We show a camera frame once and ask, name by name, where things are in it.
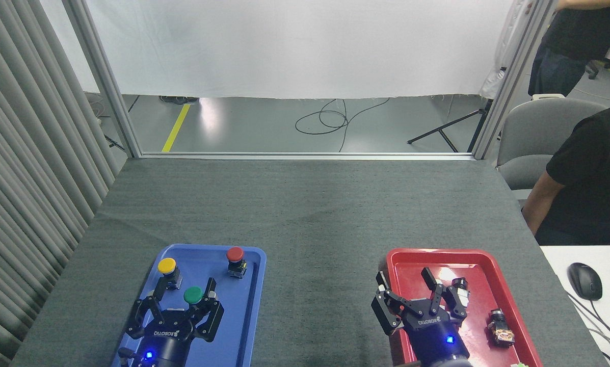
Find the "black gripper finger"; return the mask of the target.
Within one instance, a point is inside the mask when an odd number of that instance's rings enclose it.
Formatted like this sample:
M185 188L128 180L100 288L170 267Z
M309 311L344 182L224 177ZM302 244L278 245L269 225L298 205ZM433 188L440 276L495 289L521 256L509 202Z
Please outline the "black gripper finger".
M404 328L410 334L413 331L411 325L412 300L395 294L391 290L384 272L377 273L376 281L378 290L372 301L372 309L384 334L391 336L398 328Z
M217 282L210 277L205 290L198 286L189 288L189 322L193 326L190 338L213 342L225 312L216 294Z
M468 282L465 277L457 277L452 280L450 286L445 286L442 281L434 278L428 267L423 268L421 276L432 291L431 315L437 315L440 311L441 299L445 301L445 312L449 314L449 320L456 327L461 327L467 316L466 309L469 304Z
M160 309L160 301L163 294L159 297L151 293L145 298L135 301L128 314L126 323L126 334L132 339L140 339L144 336L143 320L148 311L151 311L156 321L163 322L164 316Z

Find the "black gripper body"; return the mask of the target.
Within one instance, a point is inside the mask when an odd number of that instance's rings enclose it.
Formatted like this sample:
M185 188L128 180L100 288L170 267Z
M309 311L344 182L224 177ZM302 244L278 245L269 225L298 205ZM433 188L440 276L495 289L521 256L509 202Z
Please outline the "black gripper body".
M141 366L184 366L194 339L192 309L167 309L144 328Z
M413 331L408 334L416 360L421 366L471 366L470 353L456 325L445 312L418 318L412 312Z

